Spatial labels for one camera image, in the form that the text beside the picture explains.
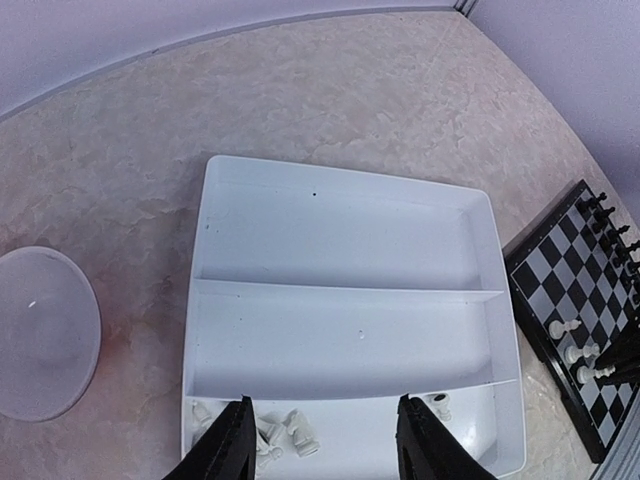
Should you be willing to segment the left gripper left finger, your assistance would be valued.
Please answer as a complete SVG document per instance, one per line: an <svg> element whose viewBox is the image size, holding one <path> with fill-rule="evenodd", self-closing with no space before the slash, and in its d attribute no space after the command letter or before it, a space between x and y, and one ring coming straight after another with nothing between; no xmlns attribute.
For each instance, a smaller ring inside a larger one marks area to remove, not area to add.
<svg viewBox="0 0 640 480"><path fill-rule="evenodd" d="M253 480L257 429L252 400L230 402L172 470L172 480Z"/></svg>

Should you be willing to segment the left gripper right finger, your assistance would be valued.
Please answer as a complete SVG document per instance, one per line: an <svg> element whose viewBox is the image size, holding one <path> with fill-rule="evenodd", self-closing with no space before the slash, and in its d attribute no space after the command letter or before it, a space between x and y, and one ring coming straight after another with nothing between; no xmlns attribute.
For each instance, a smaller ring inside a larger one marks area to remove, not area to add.
<svg viewBox="0 0 640 480"><path fill-rule="evenodd" d="M399 399L397 413L401 479L495 479L467 453L423 400L406 394Z"/></svg>

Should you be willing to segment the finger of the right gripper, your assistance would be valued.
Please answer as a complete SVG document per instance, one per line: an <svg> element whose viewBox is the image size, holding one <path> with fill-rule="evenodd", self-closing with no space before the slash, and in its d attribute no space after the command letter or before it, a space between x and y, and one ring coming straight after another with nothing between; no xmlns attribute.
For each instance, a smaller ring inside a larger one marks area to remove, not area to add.
<svg viewBox="0 0 640 480"><path fill-rule="evenodd" d="M596 358L594 368L614 367L609 376L596 381L598 385L639 383L639 311L614 341Z"/></svg>

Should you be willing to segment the black white chess board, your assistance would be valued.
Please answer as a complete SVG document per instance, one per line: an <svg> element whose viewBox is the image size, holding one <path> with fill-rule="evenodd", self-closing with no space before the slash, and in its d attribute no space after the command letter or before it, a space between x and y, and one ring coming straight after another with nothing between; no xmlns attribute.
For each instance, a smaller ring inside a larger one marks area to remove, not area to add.
<svg viewBox="0 0 640 480"><path fill-rule="evenodd" d="M636 384L582 385L579 367L592 367L595 357L568 364L564 352L598 344L603 352L634 318L634 308L616 286L611 290L585 241L585 220L575 203L597 197L579 181L505 258L517 324L538 359L554 379L562 403L592 462L602 463L624 426L638 395ZM561 340L549 336L554 320L578 319L581 326Z"/></svg>

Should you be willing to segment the white divided plastic tray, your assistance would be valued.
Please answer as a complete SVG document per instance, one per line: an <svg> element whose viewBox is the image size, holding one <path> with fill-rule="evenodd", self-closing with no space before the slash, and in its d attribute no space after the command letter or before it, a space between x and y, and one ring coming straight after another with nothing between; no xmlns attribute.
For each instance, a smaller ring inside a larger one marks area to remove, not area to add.
<svg viewBox="0 0 640 480"><path fill-rule="evenodd" d="M189 281L186 401L301 410L319 451L261 479L395 479L397 405L441 421L496 477L526 461L521 369L500 240L477 189L217 155Z"/></svg>

